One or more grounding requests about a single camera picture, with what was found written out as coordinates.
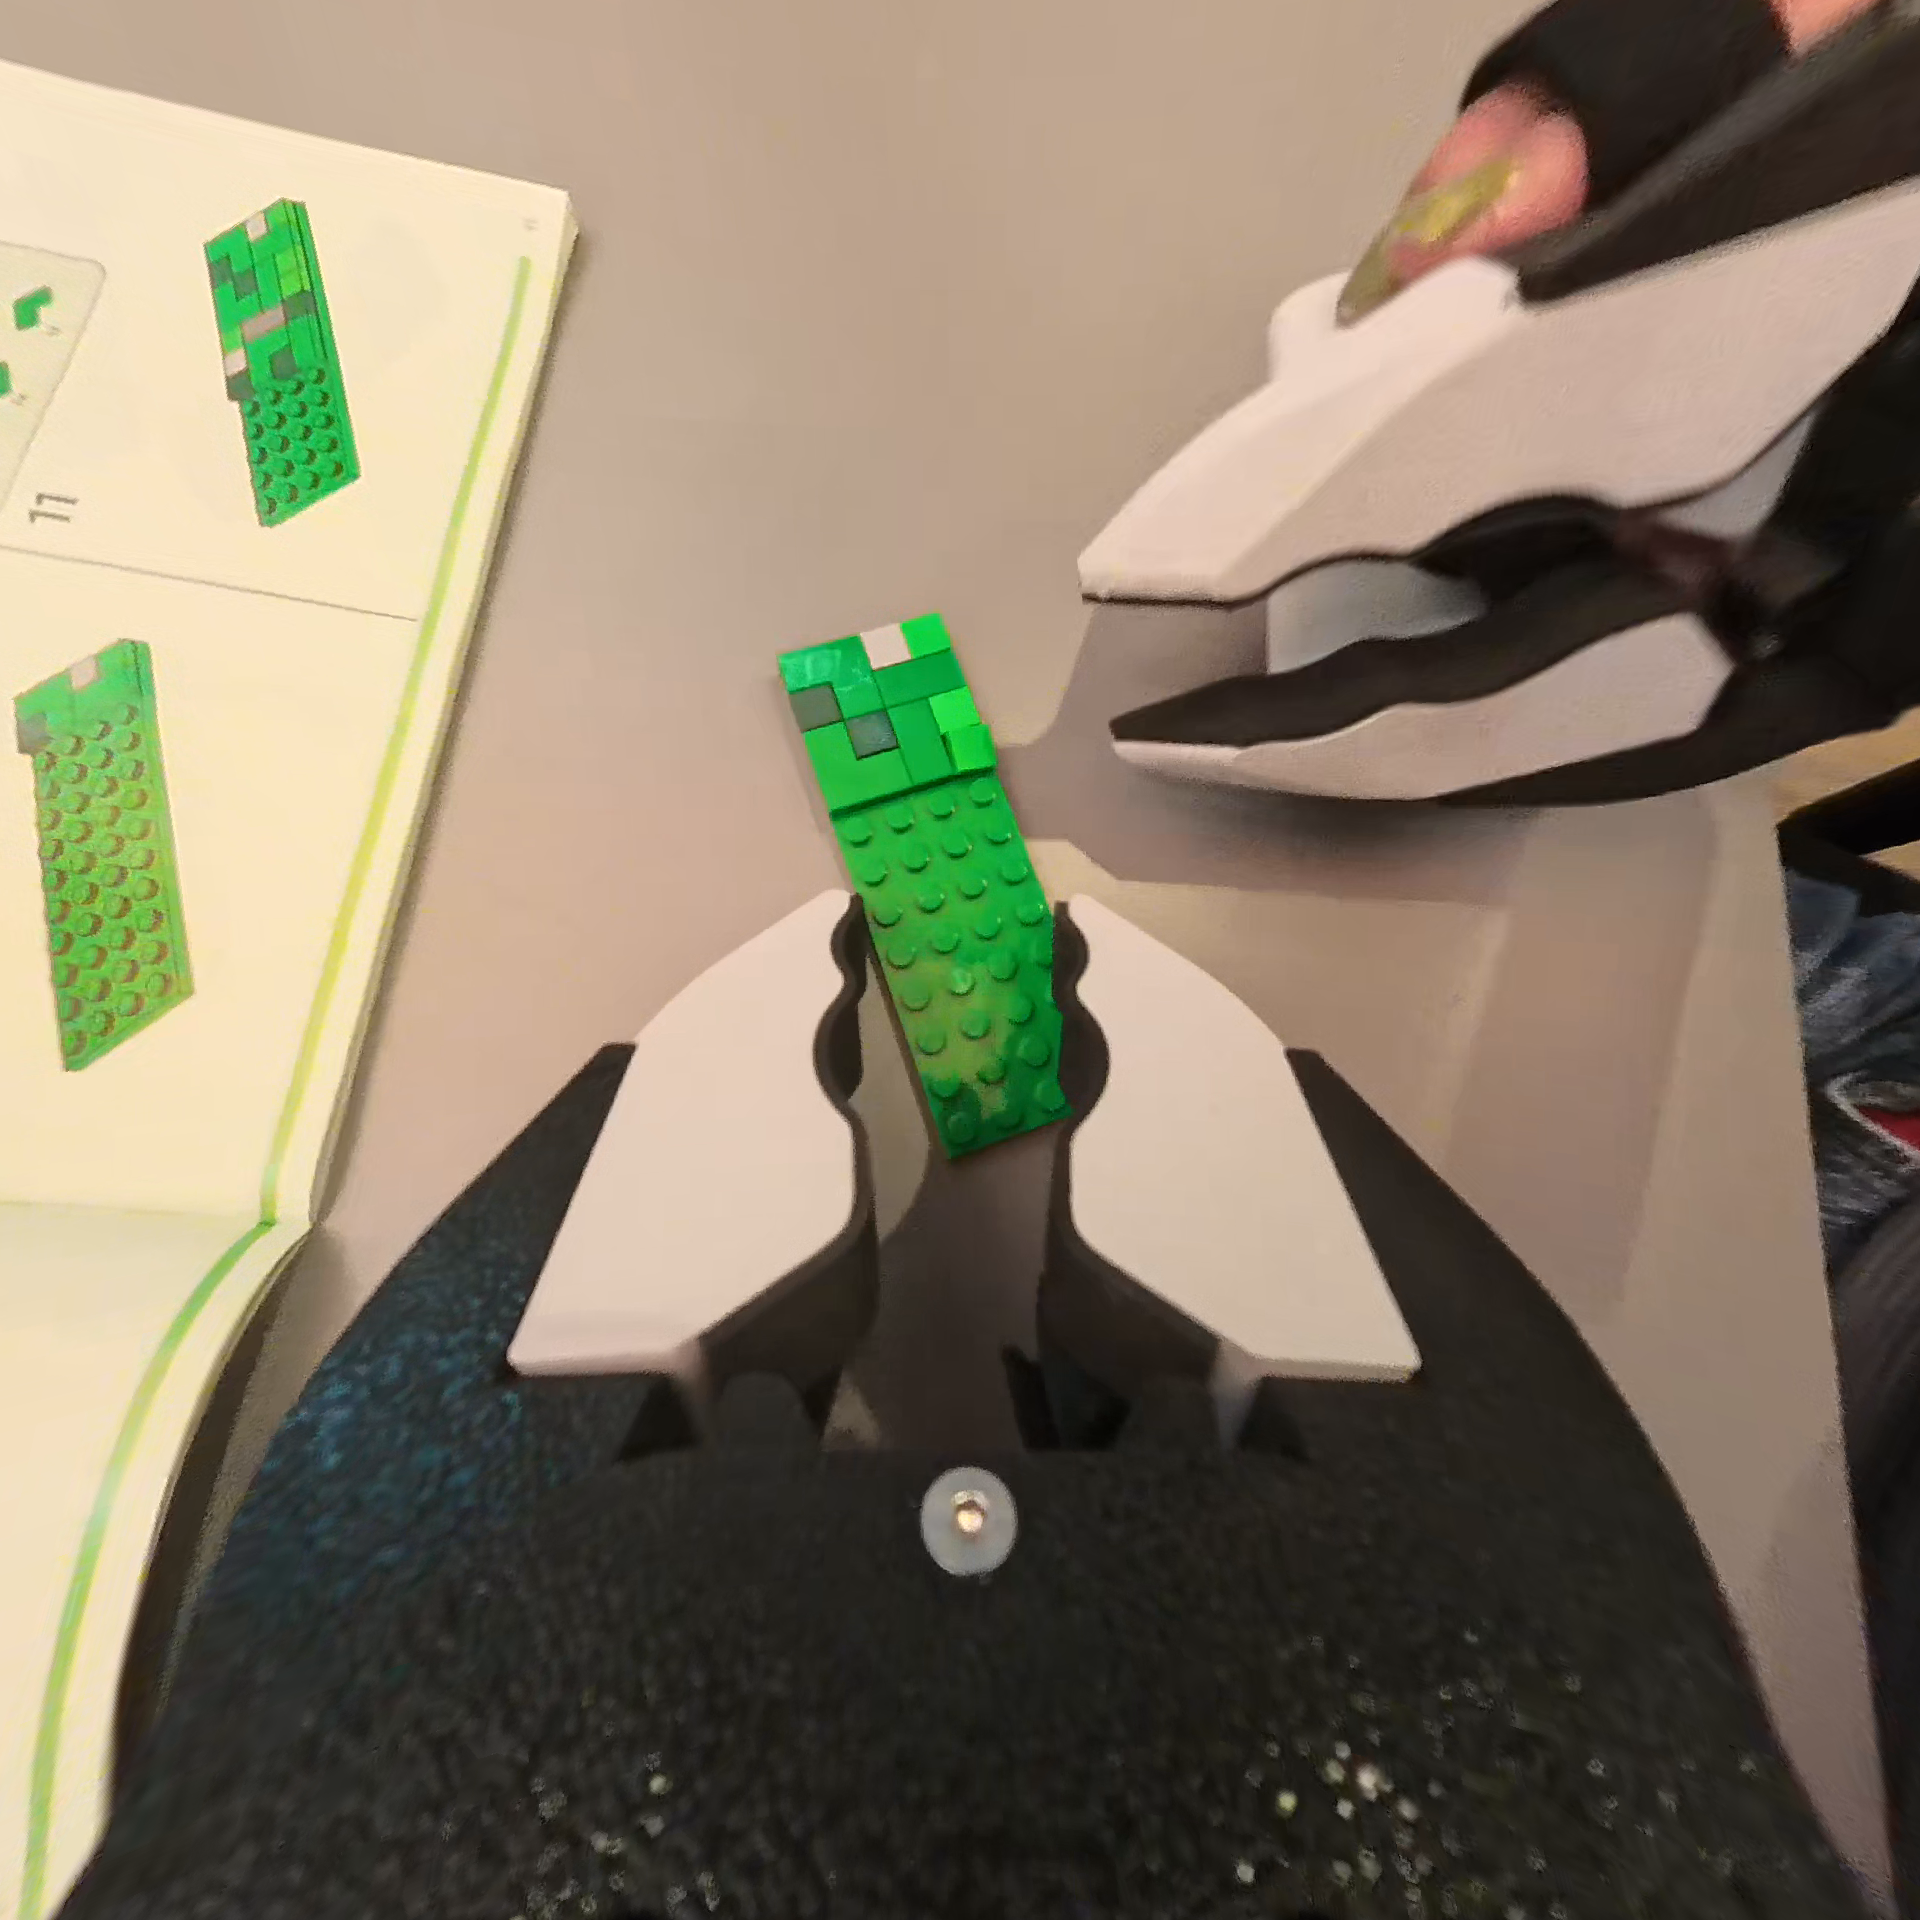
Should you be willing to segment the green studded brick plate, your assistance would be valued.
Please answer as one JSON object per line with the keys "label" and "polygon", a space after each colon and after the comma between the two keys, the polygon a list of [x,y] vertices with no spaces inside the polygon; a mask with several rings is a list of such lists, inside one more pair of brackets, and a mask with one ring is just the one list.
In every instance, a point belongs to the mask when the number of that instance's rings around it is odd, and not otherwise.
{"label": "green studded brick plate", "polygon": [[1069,1117],[1054,911],[944,618],[793,647],[778,673],[941,1155]]}

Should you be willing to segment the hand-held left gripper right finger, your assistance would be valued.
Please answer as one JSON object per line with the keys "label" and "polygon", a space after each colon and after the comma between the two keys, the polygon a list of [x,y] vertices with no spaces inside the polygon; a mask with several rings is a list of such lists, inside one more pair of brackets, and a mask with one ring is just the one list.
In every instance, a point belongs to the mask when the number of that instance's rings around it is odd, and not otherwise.
{"label": "hand-held left gripper right finger", "polygon": [[1406,1381],[1422,1353],[1283,1038],[1109,904],[1062,908],[1070,1091],[1040,1332],[1099,1385]]}

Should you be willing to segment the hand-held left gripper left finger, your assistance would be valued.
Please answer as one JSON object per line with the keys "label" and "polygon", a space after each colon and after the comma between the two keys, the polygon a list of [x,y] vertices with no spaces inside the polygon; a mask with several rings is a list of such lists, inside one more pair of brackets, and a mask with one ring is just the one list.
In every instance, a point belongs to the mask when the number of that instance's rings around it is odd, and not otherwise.
{"label": "hand-held left gripper left finger", "polygon": [[638,1032],[510,1341],[521,1376],[833,1381],[877,1313],[866,924],[821,893]]}

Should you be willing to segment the building instruction booklet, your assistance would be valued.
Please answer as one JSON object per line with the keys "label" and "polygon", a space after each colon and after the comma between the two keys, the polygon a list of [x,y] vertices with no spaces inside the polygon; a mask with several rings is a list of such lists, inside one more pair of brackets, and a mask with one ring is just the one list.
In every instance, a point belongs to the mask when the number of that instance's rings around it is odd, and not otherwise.
{"label": "building instruction booklet", "polygon": [[316,1227],[580,225],[4,62],[3,1898]]}

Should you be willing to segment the person's leg in jeans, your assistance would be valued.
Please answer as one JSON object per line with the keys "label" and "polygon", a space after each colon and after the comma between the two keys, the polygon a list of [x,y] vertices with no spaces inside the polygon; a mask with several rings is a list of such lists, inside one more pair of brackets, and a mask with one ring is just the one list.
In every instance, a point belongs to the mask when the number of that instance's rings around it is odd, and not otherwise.
{"label": "person's leg in jeans", "polygon": [[1915,879],[1779,827],[1843,1439],[1866,1551],[1915,1533]]}

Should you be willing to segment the person's right hand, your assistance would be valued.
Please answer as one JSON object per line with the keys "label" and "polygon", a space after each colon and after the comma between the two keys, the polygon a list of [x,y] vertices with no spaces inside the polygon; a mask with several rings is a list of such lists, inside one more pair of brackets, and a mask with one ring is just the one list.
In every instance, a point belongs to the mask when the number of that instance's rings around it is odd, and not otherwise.
{"label": "person's right hand", "polygon": [[1357,323],[1453,258],[1574,224],[1758,83],[1888,4],[1556,1],[1492,45],[1335,299]]}

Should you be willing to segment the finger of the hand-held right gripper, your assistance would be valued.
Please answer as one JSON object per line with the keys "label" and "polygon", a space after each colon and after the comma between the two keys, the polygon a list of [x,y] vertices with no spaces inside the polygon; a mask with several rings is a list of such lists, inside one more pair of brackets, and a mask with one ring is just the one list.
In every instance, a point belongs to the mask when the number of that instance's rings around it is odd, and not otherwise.
{"label": "finger of the hand-held right gripper", "polygon": [[1366,638],[1119,713],[1175,781],[1428,802],[1692,735],[1736,657],[1669,585],[1534,585],[1428,638]]}
{"label": "finger of the hand-held right gripper", "polygon": [[1915,186],[1531,303],[1457,258],[1351,326],[1335,280],[1272,316],[1267,380],[1169,456],[1077,557],[1088,601],[1247,606],[1404,560],[1543,495],[1665,505],[1750,467],[1896,319]]}

